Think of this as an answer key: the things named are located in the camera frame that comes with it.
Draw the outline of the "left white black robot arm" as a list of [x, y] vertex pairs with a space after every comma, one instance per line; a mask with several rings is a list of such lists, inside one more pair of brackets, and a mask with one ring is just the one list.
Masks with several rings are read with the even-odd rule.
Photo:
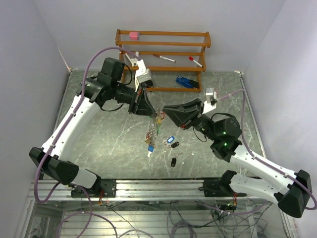
[[137, 62], [135, 88], [120, 83], [124, 64], [113, 58], [106, 58], [96, 79], [87, 78], [85, 88], [79, 89], [71, 107], [52, 136], [40, 147], [33, 147], [29, 153], [36, 166], [43, 163], [41, 171], [63, 185], [75, 184], [84, 192], [95, 197], [101, 191], [99, 177], [70, 162], [72, 149], [88, 122], [108, 100], [128, 104], [130, 114], [156, 116], [148, 100], [143, 82], [150, 80], [151, 73], [143, 60]]

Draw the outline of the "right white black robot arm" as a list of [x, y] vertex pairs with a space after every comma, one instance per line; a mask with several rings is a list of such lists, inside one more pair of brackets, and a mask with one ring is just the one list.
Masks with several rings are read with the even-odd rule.
[[235, 116], [224, 114], [225, 119], [214, 121], [206, 116], [205, 106], [195, 99], [186, 104], [164, 106], [163, 112], [182, 130], [196, 129], [211, 140], [210, 148], [217, 158], [256, 175], [249, 178], [234, 171], [225, 172], [218, 184], [219, 192], [224, 196], [236, 192], [265, 199], [287, 215], [301, 218], [312, 195], [310, 174], [284, 168], [253, 152], [239, 140], [242, 130]]

